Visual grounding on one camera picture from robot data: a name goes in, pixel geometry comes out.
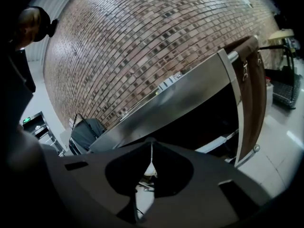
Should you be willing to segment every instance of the stainless steel counter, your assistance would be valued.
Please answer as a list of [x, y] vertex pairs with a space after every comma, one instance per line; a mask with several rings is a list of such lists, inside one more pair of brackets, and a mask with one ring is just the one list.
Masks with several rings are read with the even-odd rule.
[[[199, 106], [232, 83], [242, 125], [242, 103], [232, 64], [224, 50], [210, 56], [152, 99], [139, 104], [127, 117], [100, 136], [90, 147], [102, 152], [138, 140]], [[239, 133], [242, 142], [242, 128]]]

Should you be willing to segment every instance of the green exit sign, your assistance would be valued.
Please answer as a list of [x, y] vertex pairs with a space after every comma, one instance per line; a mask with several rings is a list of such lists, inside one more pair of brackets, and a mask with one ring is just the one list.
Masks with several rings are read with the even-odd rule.
[[26, 124], [30, 120], [30, 117], [23, 120], [23, 124]]

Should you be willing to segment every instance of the tiled floor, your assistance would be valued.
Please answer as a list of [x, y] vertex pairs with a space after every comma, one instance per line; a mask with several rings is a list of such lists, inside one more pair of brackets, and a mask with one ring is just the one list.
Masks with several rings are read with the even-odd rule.
[[[295, 60], [297, 74], [304, 76], [304, 64]], [[261, 149], [239, 170], [261, 184], [272, 196], [290, 183], [304, 153], [304, 80], [296, 109], [286, 111], [272, 105], [257, 144]]]

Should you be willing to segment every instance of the brick wall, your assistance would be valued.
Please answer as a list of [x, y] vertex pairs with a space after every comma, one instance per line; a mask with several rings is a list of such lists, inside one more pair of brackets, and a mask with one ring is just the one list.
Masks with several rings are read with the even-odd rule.
[[[49, 98], [66, 127], [75, 113], [109, 126], [167, 77], [223, 46], [278, 27], [266, 0], [71, 0], [44, 64]], [[263, 51], [266, 67], [278, 53]]]

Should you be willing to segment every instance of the dark clothing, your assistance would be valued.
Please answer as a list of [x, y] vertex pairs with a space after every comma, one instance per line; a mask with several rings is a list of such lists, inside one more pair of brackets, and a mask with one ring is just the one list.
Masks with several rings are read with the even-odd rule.
[[[86, 119], [85, 121], [91, 126], [97, 137], [105, 131], [97, 119]], [[73, 129], [71, 138], [86, 150], [89, 150], [91, 144], [96, 140], [92, 130], [83, 120]]]

